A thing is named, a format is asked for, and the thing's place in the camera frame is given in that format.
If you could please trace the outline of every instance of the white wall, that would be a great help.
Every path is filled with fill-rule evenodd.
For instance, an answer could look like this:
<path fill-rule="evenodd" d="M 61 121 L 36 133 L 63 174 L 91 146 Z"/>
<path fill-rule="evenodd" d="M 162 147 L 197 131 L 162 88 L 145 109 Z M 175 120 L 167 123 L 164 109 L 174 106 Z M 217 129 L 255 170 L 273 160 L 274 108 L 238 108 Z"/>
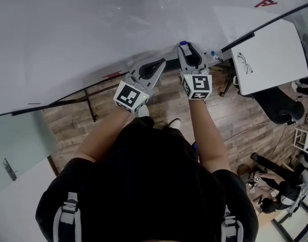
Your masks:
<path fill-rule="evenodd" d="M 275 226 L 269 222 L 259 229 L 256 242 L 286 242 L 286 240 L 277 231 Z"/>
<path fill-rule="evenodd" d="M 181 40 L 221 49 L 308 2 L 261 1 L 0 0 L 0 113 L 49 104 L 140 58 L 176 58 Z"/>
<path fill-rule="evenodd" d="M 45 242 L 35 211 L 55 174 L 44 159 L 0 193 L 0 242 Z"/>

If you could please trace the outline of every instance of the person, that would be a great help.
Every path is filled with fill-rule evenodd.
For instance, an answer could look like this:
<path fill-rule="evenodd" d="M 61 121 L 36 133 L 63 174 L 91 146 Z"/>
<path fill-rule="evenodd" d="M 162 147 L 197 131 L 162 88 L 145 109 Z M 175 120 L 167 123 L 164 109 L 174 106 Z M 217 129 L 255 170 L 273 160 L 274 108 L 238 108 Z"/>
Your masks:
<path fill-rule="evenodd" d="M 271 188 L 276 189 L 278 194 L 273 197 L 271 193 L 261 187 L 255 187 L 257 193 L 262 195 L 261 210 L 264 213 L 272 213 L 289 208 L 299 196 L 301 178 L 297 173 L 280 167 L 278 164 L 253 153 L 251 158 L 258 164 L 268 168 L 274 173 L 256 173 Z"/>
<path fill-rule="evenodd" d="M 302 88 L 300 85 L 301 84 L 306 84 L 308 85 L 308 78 L 303 78 L 300 80 L 297 80 L 296 83 L 295 82 L 291 82 L 291 87 L 295 92 L 304 94 L 304 95 L 308 95 L 308 88 Z"/>
<path fill-rule="evenodd" d="M 197 152 L 178 118 L 158 130 L 147 113 L 124 127 L 130 113 L 116 107 L 97 124 L 40 199 L 36 220 L 46 239 L 77 191 L 82 241 L 220 241 L 226 205 L 243 241 L 255 241 L 254 207 L 205 102 L 189 106 Z"/>

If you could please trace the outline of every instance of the black and white marker cube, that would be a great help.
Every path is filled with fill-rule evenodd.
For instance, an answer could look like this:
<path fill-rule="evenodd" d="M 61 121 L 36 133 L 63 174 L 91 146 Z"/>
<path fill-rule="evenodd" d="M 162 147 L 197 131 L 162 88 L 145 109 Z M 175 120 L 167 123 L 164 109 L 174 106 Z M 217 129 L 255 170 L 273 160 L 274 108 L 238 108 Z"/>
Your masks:
<path fill-rule="evenodd" d="M 135 113 L 148 101 L 148 98 L 148 94 L 121 81 L 114 96 L 114 101 L 117 106 L 128 112 Z"/>
<path fill-rule="evenodd" d="M 182 86 L 189 99 L 207 99 L 212 93 L 211 75 L 182 75 Z"/>

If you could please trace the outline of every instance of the wooden floor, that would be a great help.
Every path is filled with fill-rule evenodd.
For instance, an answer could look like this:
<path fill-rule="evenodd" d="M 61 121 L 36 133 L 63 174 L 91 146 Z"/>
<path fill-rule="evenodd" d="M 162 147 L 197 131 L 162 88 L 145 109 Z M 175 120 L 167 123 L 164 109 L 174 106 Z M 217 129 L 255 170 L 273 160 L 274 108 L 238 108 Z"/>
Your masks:
<path fill-rule="evenodd" d="M 242 163 L 251 165 L 252 161 L 249 157 L 252 152 L 257 152 L 278 163 L 289 163 L 290 156 L 294 160 L 297 154 L 297 149 L 291 146 L 294 127 L 268 123 L 270 119 L 258 103 L 251 98 L 239 96 L 233 86 L 224 97 L 220 97 L 219 92 L 224 89 L 227 74 L 224 71 L 211 71 L 211 74 L 213 75 L 213 93 L 206 104 L 225 141 L 232 170 L 236 171 L 238 165 Z M 120 80 L 121 78 L 116 78 L 91 87 L 88 93 L 118 84 Z M 280 88 L 293 99 L 297 99 L 297 94 L 293 92 L 290 84 L 282 85 Z M 178 117 L 182 120 L 181 132 L 192 144 L 194 135 L 189 105 L 179 83 L 178 71 L 162 74 L 154 90 L 155 95 L 149 100 L 147 106 L 150 116 L 156 122 L 155 128 L 161 128 Z M 90 98 L 98 121 L 101 121 L 115 107 L 113 102 L 115 92 L 116 89 L 111 89 Z M 81 96 L 84 96 L 83 92 L 66 99 Z M 300 101 L 308 112 L 308 99 L 303 98 Z M 46 109 L 42 113 L 62 146 L 52 155 L 56 167 L 61 171 L 95 124 L 92 122 L 86 102 Z"/>

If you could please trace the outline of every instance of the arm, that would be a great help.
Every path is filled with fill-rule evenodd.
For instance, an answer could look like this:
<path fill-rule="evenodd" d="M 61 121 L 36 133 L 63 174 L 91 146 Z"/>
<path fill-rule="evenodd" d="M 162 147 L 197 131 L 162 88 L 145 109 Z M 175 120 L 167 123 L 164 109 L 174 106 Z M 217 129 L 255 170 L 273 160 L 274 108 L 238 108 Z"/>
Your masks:
<path fill-rule="evenodd" d="M 189 100 L 192 126 L 200 163 L 209 172 L 230 170 L 227 150 L 202 100 Z"/>
<path fill-rule="evenodd" d="M 116 107 L 84 139 L 75 157 L 92 162 L 100 160 L 114 144 L 129 116 L 129 112 Z"/>
<path fill-rule="evenodd" d="M 269 178 L 269 179 L 274 179 L 274 181 L 279 185 L 280 182 L 285 181 L 283 178 L 281 178 L 279 175 L 276 174 L 260 174 L 260 177 L 264 177 L 264 178 Z"/>
<path fill-rule="evenodd" d="M 255 192 L 258 192 L 262 195 L 262 199 L 264 198 L 268 198 L 268 199 L 271 199 L 273 200 L 274 202 L 276 202 L 276 198 L 274 198 L 271 193 L 269 191 L 266 191 L 265 189 L 263 188 L 260 188 L 260 187 L 255 187 Z"/>

